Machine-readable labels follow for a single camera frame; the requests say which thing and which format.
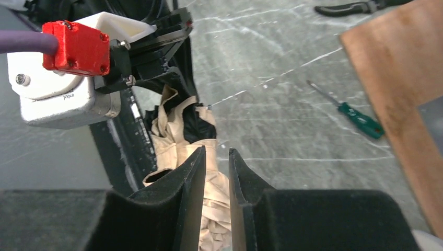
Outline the beige umbrella case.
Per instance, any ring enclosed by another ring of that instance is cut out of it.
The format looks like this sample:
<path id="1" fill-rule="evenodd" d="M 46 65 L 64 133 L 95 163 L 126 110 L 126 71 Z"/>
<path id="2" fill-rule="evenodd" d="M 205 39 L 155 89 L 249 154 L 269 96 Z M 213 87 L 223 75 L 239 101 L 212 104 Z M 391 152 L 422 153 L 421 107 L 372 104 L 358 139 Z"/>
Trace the beige umbrella case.
<path id="1" fill-rule="evenodd" d="M 412 234 L 422 251 L 442 251 L 442 239 L 421 230 L 412 230 Z"/>

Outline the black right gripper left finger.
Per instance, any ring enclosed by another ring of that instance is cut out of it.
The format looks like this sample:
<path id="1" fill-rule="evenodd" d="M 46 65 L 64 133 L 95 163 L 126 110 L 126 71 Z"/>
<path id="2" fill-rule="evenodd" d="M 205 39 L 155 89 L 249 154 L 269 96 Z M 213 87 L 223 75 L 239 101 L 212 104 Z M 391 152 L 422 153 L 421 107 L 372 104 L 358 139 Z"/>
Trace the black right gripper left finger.
<path id="1" fill-rule="evenodd" d="M 198 147 L 124 197 L 113 190 L 3 190 L 1 250 L 197 250 L 206 173 Z"/>

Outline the beige folding umbrella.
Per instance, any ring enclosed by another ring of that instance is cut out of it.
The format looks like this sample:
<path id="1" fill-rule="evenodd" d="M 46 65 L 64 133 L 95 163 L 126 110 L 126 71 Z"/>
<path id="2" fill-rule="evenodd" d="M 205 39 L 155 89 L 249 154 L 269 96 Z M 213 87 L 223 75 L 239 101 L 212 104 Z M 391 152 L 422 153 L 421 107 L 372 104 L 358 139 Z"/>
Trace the beige folding umbrella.
<path id="1" fill-rule="evenodd" d="M 149 186 L 184 163 L 198 148 L 206 148 L 206 175 L 200 226 L 199 250 L 223 250 L 231 243 L 229 181 L 217 164 L 217 130 L 209 107 L 196 96 L 181 98 L 164 86 L 161 102 L 146 112 L 157 169 L 143 184 Z"/>

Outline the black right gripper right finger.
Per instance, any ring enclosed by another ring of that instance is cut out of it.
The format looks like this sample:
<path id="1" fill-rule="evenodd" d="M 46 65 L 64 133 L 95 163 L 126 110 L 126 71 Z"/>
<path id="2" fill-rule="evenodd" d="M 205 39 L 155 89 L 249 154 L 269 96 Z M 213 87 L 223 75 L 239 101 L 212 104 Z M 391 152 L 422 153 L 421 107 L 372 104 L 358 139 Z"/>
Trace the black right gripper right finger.
<path id="1" fill-rule="evenodd" d="M 378 190 L 276 189 L 229 151 L 233 250 L 418 250 L 398 204 Z"/>

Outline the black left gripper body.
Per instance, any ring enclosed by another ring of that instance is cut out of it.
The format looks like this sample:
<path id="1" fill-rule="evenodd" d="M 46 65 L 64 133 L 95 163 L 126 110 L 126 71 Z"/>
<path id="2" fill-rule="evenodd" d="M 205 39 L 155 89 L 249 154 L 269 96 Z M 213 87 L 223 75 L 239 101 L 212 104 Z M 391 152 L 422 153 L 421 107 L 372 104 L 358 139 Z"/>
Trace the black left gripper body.
<path id="1" fill-rule="evenodd" d="M 99 12 L 155 25 L 156 31 L 130 42 L 129 49 L 110 43 L 110 73 L 95 77 L 95 89 L 108 94 L 138 86 L 160 94 L 168 85 L 180 97 L 197 95 L 189 37 L 192 17 L 177 1 L 173 10 L 167 1 L 25 1 L 24 8 L 24 15 L 35 25 L 79 20 Z"/>

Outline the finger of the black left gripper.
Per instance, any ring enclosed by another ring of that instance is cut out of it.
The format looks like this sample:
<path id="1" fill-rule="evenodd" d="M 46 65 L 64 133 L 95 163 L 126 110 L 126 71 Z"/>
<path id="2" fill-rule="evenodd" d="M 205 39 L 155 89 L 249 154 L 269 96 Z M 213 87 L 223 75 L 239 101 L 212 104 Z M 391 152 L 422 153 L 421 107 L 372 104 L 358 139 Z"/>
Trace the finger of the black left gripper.
<path id="1" fill-rule="evenodd" d="M 117 117 L 89 127 L 112 188 L 129 196 L 144 188 L 144 178 L 157 169 L 157 164 L 136 96 L 127 89 L 120 97 Z"/>

